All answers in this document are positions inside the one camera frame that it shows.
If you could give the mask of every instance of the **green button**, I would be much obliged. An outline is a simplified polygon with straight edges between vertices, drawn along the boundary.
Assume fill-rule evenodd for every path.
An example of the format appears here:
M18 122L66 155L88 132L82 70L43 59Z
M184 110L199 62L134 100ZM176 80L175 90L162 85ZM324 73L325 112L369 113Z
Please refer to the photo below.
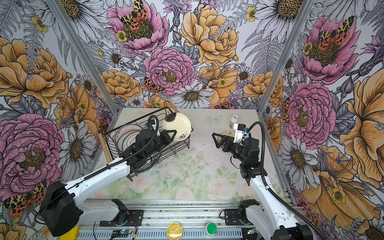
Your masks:
M216 232L217 232L217 226L216 226L216 224L214 224L214 223L210 223L210 224L208 224L208 226L207 226L207 232L208 232L209 234L211 234L211 235L216 234Z

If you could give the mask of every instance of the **dish rack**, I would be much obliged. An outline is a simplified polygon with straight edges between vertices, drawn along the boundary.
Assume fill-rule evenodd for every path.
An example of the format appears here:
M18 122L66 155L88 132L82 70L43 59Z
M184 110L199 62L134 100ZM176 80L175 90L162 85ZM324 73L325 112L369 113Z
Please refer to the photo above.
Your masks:
M171 113L173 113L173 111L169 107L160 108L156 111L148 113L148 114L146 114L140 118L137 118L133 121L130 121L124 125L121 125L119 127L116 127L114 129L106 132L105 133L106 143L107 143L108 150L109 150L109 153L111 154L112 159L119 157L119 155L122 153L122 151L120 151L120 149L118 149L117 142L115 141L115 135L120 128L122 128L126 125L129 125L129 124L139 125L143 129L148 128L146 123L148 122L149 117L151 115L156 115L157 118L159 119L159 131L162 131L163 130L163 121L166 118L166 116L168 116ZM147 167L149 167L153 163L152 161L154 161L154 159L156 159L157 163L159 163L162 160L166 159L167 157L177 153L178 151L180 151L186 147L189 148L189 144L190 144L190 136L187 137L183 141L179 141L179 142L173 141L170 145L164 147L161 151L156 152L155 154L149 156L147 158L147 163L141 169L146 169ZM133 172L133 173L130 173L127 177L132 181L132 177L137 176L137 174L139 174L139 173Z

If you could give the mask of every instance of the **purple flower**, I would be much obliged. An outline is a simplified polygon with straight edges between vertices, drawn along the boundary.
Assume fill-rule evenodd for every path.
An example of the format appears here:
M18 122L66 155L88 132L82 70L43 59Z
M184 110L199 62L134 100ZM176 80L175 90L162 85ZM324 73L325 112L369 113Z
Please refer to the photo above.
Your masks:
M51 120L23 114L0 123L0 197L26 195L46 180L61 176L58 168L64 134Z
M191 85L195 80L195 68L188 55L165 47L157 49L151 57L144 60L147 77L165 88L165 95L173 96L175 91Z
M153 3L151 6L143 0L144 8L148 10L148 19L139 23L139 29L132 30L130 26L124 25L120 18L131 15L133 3L127 6L125 3L120 8L108 8L107 17L111 34L116 35L116 42L122 44L122 53L128 57L134 57L143 52L153 51L164 46L168 40L168 22L166 17L161 18Z
M225 101L230 102L234 106L239 106L241 102L241 97L238 94L234 94L230 92L231 95L229 95Z
M164 0L164 12L168 15L171 12L181 12L182 15L191 10L191 0Z
M319 18L304 39L304 49L301 59L296 62L296 70L313 81L322 81L325 85L334 83L343 76L355 63L358 54L353 54L360 31L356 30L356 20L346 33L346 40L337 45L330 43L325 49L319 47L319 33L337 29L343 22L330 22L329 18Z
M320 147L335 127L332 96L320 83L299 83L290 97L288 115L287 135L299 138L311 150Z
M244 87L248 84L251 84L251 81L249 80L246 80L246 81L242 81L240 82L237 87L236 87L236 91L243 91Z
M326 219L325 217L321 216L321 215L318 215L318 218L319 218L319 221L320 221L320 231L323 235L325 235L326 237L328 237L328 239L330 240L336 240L339 238L339 234L337 233L337 231L332 227L331 225L331 222Z
M213 7L217 8L218 7L217 0L201 0L200 3L205 4L205 5L209 5L211 8L213 8Z
M372 43L366 43L366 47L362 48L365 51L363 53L373 53L374 56L383 55L384 52L384 41L381 41L378 36L372 36Z

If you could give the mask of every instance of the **white plate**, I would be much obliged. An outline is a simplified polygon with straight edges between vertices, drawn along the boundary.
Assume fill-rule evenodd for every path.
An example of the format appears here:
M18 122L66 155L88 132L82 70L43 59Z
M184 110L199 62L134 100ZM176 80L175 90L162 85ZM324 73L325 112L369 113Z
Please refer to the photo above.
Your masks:
M118 142L122 135L132 130L142 130L142 127L137 124L128 124L122 126L115 134L115 141Z
M119 137L119 140L118 140L118 142L117 142L117 147L118 147L118 149L119 149L120 151L124 152L124 150L128 147L128 146L125 146L125 145L124 145L124 140L125 140L126 138L128 138L129 135L131 135L131 134L134 133L134 132L140 132L140 130L135 130L135 129L133 129L133 130L130 130L130 131L124 133L123 135L121 135L121 136Z
M176 130L176 136L173 138L174 141L183 141L191 133L191 122L186 115L182 113L171 113L163 122L164 130Z

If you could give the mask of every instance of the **tabletop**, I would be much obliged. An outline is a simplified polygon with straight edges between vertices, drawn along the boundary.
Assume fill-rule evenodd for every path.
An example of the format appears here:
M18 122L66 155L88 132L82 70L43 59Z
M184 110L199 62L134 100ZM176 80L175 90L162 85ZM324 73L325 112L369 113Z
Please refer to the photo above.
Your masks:
M154 111L150 108L124 108L115 124L123 125ZM238 159L230 163L231 154L216 148L212 133L231 130L230 119L238 116L238 123L248 127L258 121L255 110L246 109L179 109L191 121L194 129L190 135L190 147L155 164L147 172L132 178L122 177L93 194L91 199L121 200L190 200L237 202L256 199L257 195L247 185L237 167ZM256 126L251 131L253 138L260 139L261 130ZM106 164L105 156L99 159L96 168ZM283 197L281 185L268 147L265 149L264 169L274 189Z

